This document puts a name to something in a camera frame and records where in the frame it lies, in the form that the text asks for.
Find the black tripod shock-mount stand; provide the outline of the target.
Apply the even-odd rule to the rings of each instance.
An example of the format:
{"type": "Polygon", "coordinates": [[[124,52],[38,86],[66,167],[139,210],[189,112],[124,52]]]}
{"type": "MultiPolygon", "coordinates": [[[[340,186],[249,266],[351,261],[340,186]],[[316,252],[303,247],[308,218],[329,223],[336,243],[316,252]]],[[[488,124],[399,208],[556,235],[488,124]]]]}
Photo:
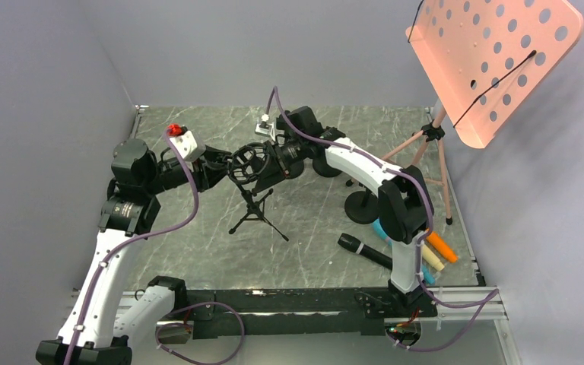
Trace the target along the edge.
{"type": "Polygon", "coordinates": [[[290,239],[283,234],[266,216],[265,200],[273,193],[273,189],[259,200],[254,200],[256,193],[246,189],[246,185],[256,183],[265,168],[271,163],[271,154],[268,146],[260,142],[243,145],[231,154],[227,161],[227,176],[240,190],[246,203],[246,213],[228,230],[230,235],[235,234],[239,226],[246,221],[261,221],[273,228],[286,242],[290,239]]]}

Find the black shock-mount round stand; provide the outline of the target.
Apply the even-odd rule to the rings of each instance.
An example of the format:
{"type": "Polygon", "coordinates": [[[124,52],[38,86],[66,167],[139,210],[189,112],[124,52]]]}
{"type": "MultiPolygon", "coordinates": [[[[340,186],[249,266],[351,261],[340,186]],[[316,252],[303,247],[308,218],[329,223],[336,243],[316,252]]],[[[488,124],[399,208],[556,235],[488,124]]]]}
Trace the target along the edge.
{"type": "Polygon", "coordinates": [[[324,157],[314,158],[312,165],[314,171],[318,175],[325,178],[334,178],[341,174],[341,171],[339,169],[329,166],[327,160],[324,157]]]}

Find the black round-base clip stand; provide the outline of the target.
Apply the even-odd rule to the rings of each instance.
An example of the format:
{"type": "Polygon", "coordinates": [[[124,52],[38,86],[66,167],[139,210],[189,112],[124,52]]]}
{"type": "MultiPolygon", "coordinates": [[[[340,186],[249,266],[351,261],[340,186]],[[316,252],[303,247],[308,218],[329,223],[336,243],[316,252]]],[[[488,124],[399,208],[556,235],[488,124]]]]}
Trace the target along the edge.
{"type": "Polygon", "coordinates": [[[360,191],[351,193],[344,202],[345,214],[357,224],[371,224],[379,217],[378,198],[363,183],[360,191]]]}

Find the black microphone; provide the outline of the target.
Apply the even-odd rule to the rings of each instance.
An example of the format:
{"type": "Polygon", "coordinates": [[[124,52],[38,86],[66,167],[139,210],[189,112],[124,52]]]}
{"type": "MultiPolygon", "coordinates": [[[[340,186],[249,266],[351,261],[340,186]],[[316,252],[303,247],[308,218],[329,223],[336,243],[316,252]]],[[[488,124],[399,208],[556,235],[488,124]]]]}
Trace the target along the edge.
{"type": "Polygon", "coordinates": [[[390,256],[368,246],[350,234],[343,233],[340,235],[337,244],[348,252],[363,256],[365,259],[368,259],[383,268],[392,270],[392,258],[390,256]]]}

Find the blue microphone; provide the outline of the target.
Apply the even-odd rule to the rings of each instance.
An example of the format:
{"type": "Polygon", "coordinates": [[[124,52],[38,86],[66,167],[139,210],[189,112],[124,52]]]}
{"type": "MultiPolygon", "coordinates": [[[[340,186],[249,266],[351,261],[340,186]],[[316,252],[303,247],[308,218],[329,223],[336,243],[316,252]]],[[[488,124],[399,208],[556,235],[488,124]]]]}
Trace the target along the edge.
{"type": "MultiPolygon", "coordinates": [[[[376,219],[372,223],[372,227],[373,227],[374,231],[376,232],[376,234],[385,243],[387,243],[389,246],[392,246],[393,240],[388,237],[388,235],[386,234],[386,232],[384,231],[384,229],[381,227],[381,224],[379,222],[379,219],[376,219]]],[[[433,284],[436,283],[435,278],[432,276],[432,274],[429,272],[428,268],[425,265],[422,265],[421,266],[421,271],[423,273],[424,281],[425,281],[426,284],[433,285],[433,284]]]]}

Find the cream yellow microphone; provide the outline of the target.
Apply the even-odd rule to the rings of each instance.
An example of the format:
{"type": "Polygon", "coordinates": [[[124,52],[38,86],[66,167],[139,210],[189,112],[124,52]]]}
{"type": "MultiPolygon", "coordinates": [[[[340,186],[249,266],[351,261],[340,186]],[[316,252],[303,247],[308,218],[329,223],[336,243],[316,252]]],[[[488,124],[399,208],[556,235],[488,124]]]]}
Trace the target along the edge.
{"type": "Polygon", "coordinates": [[[428,247],[427,244],[422,245],[421,255],[422,259],[436,271],[442,271],[445,268],[441,259],[428,247]]]}

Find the orange microphone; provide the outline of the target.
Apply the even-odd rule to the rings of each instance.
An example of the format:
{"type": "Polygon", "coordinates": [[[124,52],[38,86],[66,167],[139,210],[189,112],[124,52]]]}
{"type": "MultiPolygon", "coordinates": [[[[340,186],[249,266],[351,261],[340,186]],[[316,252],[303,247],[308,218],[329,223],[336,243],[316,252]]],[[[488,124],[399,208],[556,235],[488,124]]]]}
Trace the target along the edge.
{"type": "Polygon", "coordinates": [[[459,260],[454,250],[439,234],[430,232],[426,240],[448,262],[456,263],[459,260]]]}

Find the black round-base tall stand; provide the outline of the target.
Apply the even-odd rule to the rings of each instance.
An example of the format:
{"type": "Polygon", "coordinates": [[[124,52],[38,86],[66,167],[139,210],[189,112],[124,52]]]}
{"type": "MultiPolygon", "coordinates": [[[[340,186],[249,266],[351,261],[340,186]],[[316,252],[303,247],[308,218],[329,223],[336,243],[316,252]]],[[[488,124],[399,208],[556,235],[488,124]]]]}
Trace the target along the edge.
{"type": "Polygon", "coordinates": [[[305,170],[305,164],[303,161],[297,161],[295,163],[292,163],[288,168],[287,178],[288,179],[296,179],[297,177],[299,177],[303,174],[304,170],[305,170]]]}

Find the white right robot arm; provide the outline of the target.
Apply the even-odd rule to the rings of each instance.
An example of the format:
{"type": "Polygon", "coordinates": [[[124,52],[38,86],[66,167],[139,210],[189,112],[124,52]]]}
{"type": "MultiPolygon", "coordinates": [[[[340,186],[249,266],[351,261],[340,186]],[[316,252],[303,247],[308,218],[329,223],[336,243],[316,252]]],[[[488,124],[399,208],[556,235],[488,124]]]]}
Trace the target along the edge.
{"type": "Polygon", "coordinates": [[[284,111],[271,119],[265,113],[255,123],[265,137],[264,156],[278,179],[290,175],[290,166],[318,160],[334,173],[346,173],[371,193],[373,219],[392,240],[389,286],[391,310],[407,316],[417,308],[422,285],[421,248],[433,226],[433,205],[421,171],[415,166],[388,163],[359,147],[337,128],[324,127],[308,106],[284,111]]]}

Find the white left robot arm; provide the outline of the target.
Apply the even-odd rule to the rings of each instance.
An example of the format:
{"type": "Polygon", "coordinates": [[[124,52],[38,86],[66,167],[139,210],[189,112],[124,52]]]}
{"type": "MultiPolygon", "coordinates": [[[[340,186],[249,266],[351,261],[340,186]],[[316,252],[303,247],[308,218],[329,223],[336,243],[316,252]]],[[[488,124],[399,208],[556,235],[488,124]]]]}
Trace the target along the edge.
{"type": "Polygon", "coordinates": [[[174,153],[168,159],[136,138],[114,149],[113,179],[101,208],[87,277],[57,337],[40,342],[38,363],[130,364],[135,349],[160,319],[178,319],[186,313],[186,284],[169,277],[154,278],[130,309],[118,313],[141,244],[159,235],[152,229],[160,210],[158,194],[188,185],[197,198],[227,174],[229,151],[203,145],[190,135],[168,142],[174,153]]]}

